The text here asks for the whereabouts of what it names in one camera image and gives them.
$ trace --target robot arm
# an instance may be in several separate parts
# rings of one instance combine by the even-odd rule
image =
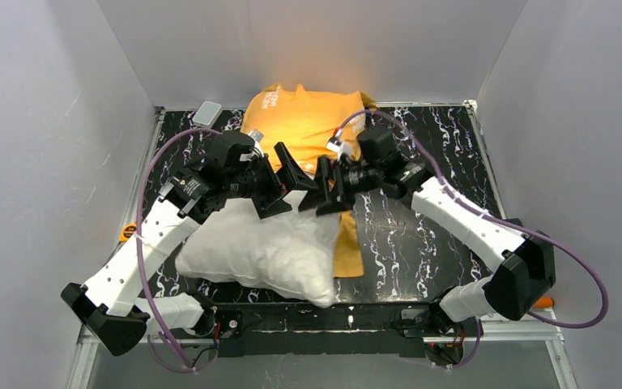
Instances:
[[[160,331],[142,290],[137,267],[136,240],[144,247],[144,267],[154,274],[165,259],[227,199],[252,199],[259,217],[292,210],[283,201],[291,190],[315,186],[289,155],[284,144],[275,145],[282,168],[274,172],[268,156],[260,152],[259,134],[218,135],[203,165],[185,167],[171,177],[143,221],[142,236],[128,242],[84,284],[68,284],[62,299],[80,321],[113,355],[133,348],[146,334]],[[198,293],[155,299],[170,328],[195,328],[212,304]]]
[[[350,210],[356,194],[379,188],[387,197],[447,229],[492,273],[446,289],[420,317],[410,318],[400,327],[426,323],[432,330],[445,332],[467,318],[494,313],[519,320],[554,285],[550,244],[485,220],[482,215],[487,211],[443,186],[425,163],[404,157],[386,128],[368,128],[357,139],[360,161],[350,160],[337,145],[337,160],[318,159],[314,178],[318,189],[305,196],[300,210],[316,208],[318,215]],[[481,216],[464,209],[461,202]]]

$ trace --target orange part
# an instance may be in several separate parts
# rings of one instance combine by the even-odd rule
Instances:
[[[120,242],[127,242],[134,233],[134,231],[137,231],[137,225],[135,223],[129,223],[128,225],[123,227],[118,240]]]
[[[550,297],[541,297],[538,302],[533,305],[533,308],[541,310],[543,308],[552,308],[554,306],[554,300]]]

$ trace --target white enclosure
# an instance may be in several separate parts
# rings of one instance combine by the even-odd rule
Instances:
[[[379,101],[478,95],[526,0],[99,0],[154,105],[245,107],[273,82]]]
[[[0,0],[0,388],[66,385],[59,293],[114,247],[155,106],[273,82],[476,99],[507,213],[611,292],[564,332],[579,387],[622,387],[622,0]],[[592,317],[597,289],[557,262],[559,319]]]
[[[507,212],[561,238],[611,294],[605,321],[565,330],[580,387],[622,387],[622,1],[530,0],[479,111]],[[556,314],[592,318],[599,294],[565,256]]]
[[[0,0],[0,388],[59,388],[154,109],[94,0]]]

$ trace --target yellow t-shirt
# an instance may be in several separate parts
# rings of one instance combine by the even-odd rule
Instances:
[[[268,154],[273,170],[281,167],[273,146],[285,143],[296,163],[306,172],[316,173],[319,156],[336,155],[326,148],[328,139],[344,120],[364,107],[375,107],[375,101],[361,92],[343,95],[333,92],[309,92],[301,85],[285,91],[275,83],[257,94],[245,112],[242,132],[259,130],[263,134],[261,148]],[[342,140],[359,156],[356,136],[364,129],[365,116],[352,119],[344,128]],[[358,277],[364,274],[356,222],[343,212],[334,251],[334,275]]]

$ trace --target black marble surface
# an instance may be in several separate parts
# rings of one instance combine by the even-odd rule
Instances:
[[[462,106],[397,107],[382,110],[394,115],[435,156],[449,182],[467,198],[499,216],[499,208],[485,169],[471,119]],[[195,127],[193,112],[167,112],[158,139],[161,147],[180,131]],[[239,130],[244,110],[224,111],[213,128]],[[378,123],[384,120],[372,118]],[[421,158],[414,144],[397,128],[388,126],[405,155]],[[145,207],[155,201],[159,188],[184,163],[201,159],[210,135],[187,136],[172,145],[150,176]],[[429,301],[449,286],[487,276],[461,242],[431,220],[415,215],[379,191],[361,195],[354,209],[364,276],[336,279],[337,300],[347,303]],[[177,274],[174,256],[151,279],[156,297],[174,296],[198,289],[215,302],[291,301],[268,289],[251,289],[236,283],[214,284]]]

